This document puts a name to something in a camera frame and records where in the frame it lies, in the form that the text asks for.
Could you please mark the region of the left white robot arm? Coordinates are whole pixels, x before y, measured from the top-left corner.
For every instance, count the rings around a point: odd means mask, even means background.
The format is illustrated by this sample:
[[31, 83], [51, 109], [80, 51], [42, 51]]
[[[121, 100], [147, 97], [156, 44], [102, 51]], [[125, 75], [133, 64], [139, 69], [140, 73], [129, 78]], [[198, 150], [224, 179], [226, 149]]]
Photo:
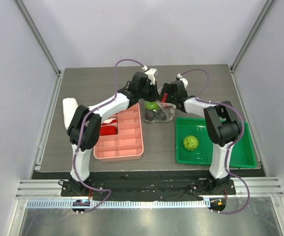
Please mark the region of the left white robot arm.
[[157, 69], [134, 74], [129, 84], [119, 89], [111, 98], [91, 107], [76, 108], [67, 134], [73, 149], [72, 170], [66, 189], [72, 194], [84, 196], [89, 192], [89, 160], [100, 136], [101, 123], [111, 116], [125, 111], [139, 100], [154, 101], [158, 95], [155, 77]]

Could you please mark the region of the clear polka dot zip bag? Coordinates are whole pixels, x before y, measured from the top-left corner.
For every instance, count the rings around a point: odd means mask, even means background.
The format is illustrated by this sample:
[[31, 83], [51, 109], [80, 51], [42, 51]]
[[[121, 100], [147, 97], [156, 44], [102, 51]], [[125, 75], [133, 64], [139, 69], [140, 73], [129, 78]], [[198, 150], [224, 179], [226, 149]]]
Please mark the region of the clear polka dot zip bag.
[[170, 122], [174, 118], [176, 106], [171, 103], [166, 103], [164, 101], [166, 96], [167, 94], [165, 93], [161, 101], [144, 102], [144, 119], [146, 122]]

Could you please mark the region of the green fake apple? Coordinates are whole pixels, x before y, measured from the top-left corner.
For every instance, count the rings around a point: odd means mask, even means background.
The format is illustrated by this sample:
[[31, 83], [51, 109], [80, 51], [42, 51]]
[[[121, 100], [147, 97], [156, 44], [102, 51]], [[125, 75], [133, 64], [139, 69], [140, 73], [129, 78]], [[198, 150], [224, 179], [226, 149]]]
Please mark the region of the green fake apple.
[[190, 135], [183, 139], [183, 146], [188, 151], [194, 151], [199, 146], [197, 137]]

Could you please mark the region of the red fake apple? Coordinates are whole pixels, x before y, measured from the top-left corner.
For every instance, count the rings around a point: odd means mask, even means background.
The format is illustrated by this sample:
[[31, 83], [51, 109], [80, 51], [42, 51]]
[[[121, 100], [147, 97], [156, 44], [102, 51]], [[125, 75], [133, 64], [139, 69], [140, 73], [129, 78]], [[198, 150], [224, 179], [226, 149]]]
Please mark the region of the red fake apple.
[[167, 98], [167, 93], [164, 93], [162, 99], [161, 99], [161, 102], [165, 103], [166, 102], [166, 98]]

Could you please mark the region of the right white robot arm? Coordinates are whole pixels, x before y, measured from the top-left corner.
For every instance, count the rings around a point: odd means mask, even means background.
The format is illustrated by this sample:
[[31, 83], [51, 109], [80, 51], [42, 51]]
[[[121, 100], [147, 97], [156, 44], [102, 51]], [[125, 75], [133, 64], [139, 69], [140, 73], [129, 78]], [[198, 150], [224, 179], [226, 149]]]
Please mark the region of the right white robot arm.
[[220, 193], [229, 185], [230, 157], [234, 145], [242, 138], [244, 121], [229, 101], [213, 102], [189, 96], [181, 80], [165, 83], [160, 100], [171, 103], [184, 113], [201, 116], [205, 119], [208, 137], [213, 143], [212, 162], [206, 179], [207, 190]]

